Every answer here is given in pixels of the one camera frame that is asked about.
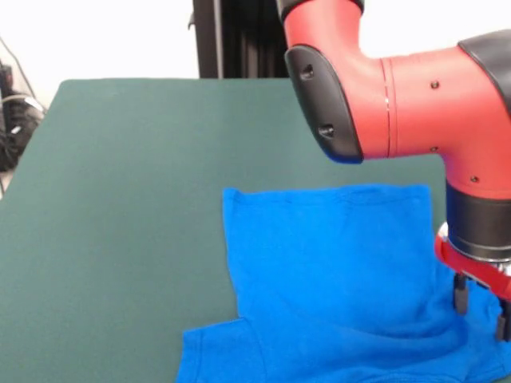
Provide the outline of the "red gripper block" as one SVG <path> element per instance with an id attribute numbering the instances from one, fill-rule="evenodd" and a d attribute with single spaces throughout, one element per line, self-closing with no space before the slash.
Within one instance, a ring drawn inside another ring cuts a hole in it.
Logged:
<path id="1" fill-rule="evenodd" d="M 510 276 L 490 263 L 479 262 L 456 251 L 440 235 L 434 240 L 434 252 L 438 259 L 452 269 L 454 275 L 454 309 L 465 315 L 468 310 L 469 290 L 467 277 L 479 282 L 490 290 L 499 300 L 501 313 L 497 318 L 496 339 L 509 342 L 511 338 L 510 324 Z"/>

